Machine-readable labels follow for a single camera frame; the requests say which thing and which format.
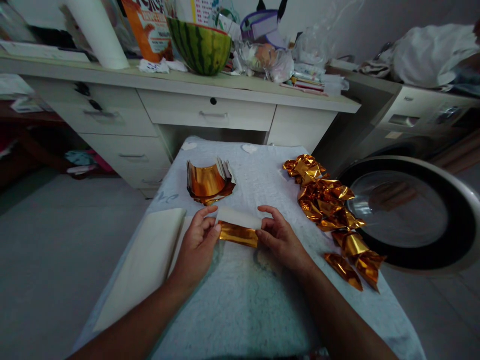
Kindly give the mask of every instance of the tiled floor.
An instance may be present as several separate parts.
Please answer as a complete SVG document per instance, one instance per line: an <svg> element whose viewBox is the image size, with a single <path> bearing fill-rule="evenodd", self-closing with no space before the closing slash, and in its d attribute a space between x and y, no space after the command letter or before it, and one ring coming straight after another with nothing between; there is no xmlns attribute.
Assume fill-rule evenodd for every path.
<svg viewBox="0 0 480 360"><path fill-rule="evenodd" d="M149 204L119 178L41 173L0 196L0 359L68 356ZM382 271L429 359L479 358L480 262L436 278Z"/></svg>
<svg viewBox="0 0 480 360"><path fill-rule="evenodd" d="M429 360L480 357L480 297L469 287L480 262L460 274L420 277L382 267Z"/></svg>
<svg viewBox="0 0 480 360"><path fill-rule="evenodd" d="M0 359L69 355L149 204L120 178L59 175L4 209Z"/></svg>

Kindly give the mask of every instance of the wall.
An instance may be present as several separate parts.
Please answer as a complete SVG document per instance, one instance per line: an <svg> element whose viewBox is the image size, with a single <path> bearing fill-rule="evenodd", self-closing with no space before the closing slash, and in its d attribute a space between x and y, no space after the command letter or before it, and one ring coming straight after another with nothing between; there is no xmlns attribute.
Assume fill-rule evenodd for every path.
<svg viewBox="0 0 480 360"><path fill-rule="evenodd" d="M232 0L243 18L256 10L258 0ZM65 0L10 0L31 25L65 29L58 10ZM281 0L264 0L267 9L278 9ZM480 19L478 0L290 0L280 24L283 36L291 38L325 18L337 18L332 30L336 56L353 54L356 62L373 58L382 46L396 41L413 27L448 23L474 24Z"/></svg>

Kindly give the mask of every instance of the watermelon half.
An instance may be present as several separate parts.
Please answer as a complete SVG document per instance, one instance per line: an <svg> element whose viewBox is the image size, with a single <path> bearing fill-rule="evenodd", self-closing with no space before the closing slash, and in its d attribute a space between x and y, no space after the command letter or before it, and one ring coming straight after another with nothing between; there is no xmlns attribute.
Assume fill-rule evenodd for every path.
<svg viewBox="0 0 480 360"><path fill-rule="evenodd" d="M171 39L190 69L204 76L224 69L232 47L226 32L170 17L167 22Z"/></svg>

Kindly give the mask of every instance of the washing machine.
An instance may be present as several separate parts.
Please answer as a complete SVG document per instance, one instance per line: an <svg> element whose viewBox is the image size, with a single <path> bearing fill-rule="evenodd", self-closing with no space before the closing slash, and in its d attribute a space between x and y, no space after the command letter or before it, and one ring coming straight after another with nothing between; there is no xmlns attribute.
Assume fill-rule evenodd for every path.
<svg viewBox="0 0 480 360"><path fill-rule="evenodd" d="M399 270L462 271L480 257L480 200L468 185L424 161L480 123L480 100L339 71L357 114L340 114L313 153L355 193L357 231Z"/></svg>
<svg viewBox="0 0 480 360"><path fill-rule="evenodd" d="M387 155L356 161L338 179L355 194L348 209L367 224L356 231L391 266L436 276L480 258L479 195L447 171Z"/></svg>
<svg viewBox="0 0 480 360"><path fill-rule="evenodd" d="M428 160L480 127L480 99L402 85L330 68L350 82L348 97L361 103L341 113L313 152L338 176L357 160L393 155Z"/></svg>

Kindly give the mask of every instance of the gold foil paper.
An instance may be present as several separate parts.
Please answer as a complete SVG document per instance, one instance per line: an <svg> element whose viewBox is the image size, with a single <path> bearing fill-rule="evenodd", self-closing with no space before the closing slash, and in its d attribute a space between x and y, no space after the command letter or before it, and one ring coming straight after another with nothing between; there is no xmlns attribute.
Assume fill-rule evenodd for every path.
<svg viewBox="0 0 480 360"><path fill-rule="evenodd" d="M331 235L340 246L344 258L355 258L370 250L358 232L337 230L332 232Z"/></svg>
<svg viewBox="0 0 480 360"><path fill-rule="evenodd" d="M190 196L205 206L231 195L236 186L230 164L220 158L215 165L209 167L196 167L189 161L187 171Z"/></svg>
<svg viewBox="0 0 480 360"><path fill-rule="evenodd" d="M359 276L347 260L350 259L368 284L379 291L379 268L386 257L371 251L362 236L351 231L366 225L365 221L357 219L345 206L346 201L355 197L353 191L340 181L329 179L327 170L308 154L300 155L296 160L288 160L283 168L301 185L298 203L305 215L320 230L333 232L332 236L341 248L343 257L325 254L326 261L353 287L363 291ZM378 196L379 202L390 201L391 197L387 195L390 193ZM396 193L393 195L393 198L398 198Z"/></svg>
<svg viewBox="0 0 480 360"><path fill-rule="evenodd" d="M257 248L259 238L252 228L238 226L225 221L218 222L221 225L220 240Z"/></svg>
<svg viewBox="0 0 480 360"><path fill-rule="evenodd" d="M380 256L375 251L366 251L356 260L355 266L360 275L366 282L378 293L379 270L382 263L387 259L386 256Z"/></svg>
<svg viewBox="0 0 480 360"><path fill-rule="evenodd" d="M330 266L350 285L359 291L363 291L364 287L360 281L358 274L349 264L347 259L335 253L326 253L325 260Z"/></svg>
<svg viewBox="0 0 480 360"><path fill-rule="evenodd" d="M300 155L283 165L301 185L298 203L305 215L324 232L358 229L365 225L345 207L355 197L353 191L338 180L330 180L327 170L313 156Z"/></svg>
<svg viewBox="0 0 480 360"><path fill-rule="evenodd" d="M226 185L215 164L209 167L190 166L191 191L199 198L212 197L222 191Z"/></svg>

